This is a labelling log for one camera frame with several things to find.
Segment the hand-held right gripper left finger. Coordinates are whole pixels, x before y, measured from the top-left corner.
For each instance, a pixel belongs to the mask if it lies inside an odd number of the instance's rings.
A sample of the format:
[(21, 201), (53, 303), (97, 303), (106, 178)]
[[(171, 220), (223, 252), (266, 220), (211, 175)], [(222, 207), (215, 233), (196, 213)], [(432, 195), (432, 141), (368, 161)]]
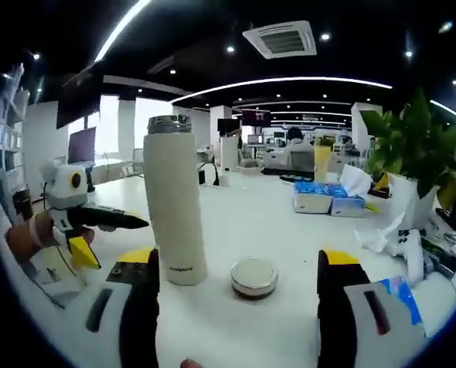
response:
[(157, 367), (159, 255), (124, 254), (66, 306), (61, 356), (72, 367)]

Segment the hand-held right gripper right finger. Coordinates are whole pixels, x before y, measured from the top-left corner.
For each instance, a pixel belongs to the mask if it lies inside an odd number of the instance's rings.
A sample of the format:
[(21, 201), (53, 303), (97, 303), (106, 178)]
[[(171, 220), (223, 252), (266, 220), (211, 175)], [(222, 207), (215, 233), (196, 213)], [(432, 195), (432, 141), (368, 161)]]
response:
[(404, 367), (427, 341), (405, 280), (371, 282), (343, 251), (319, 252), (317, 295), (319, 367)]

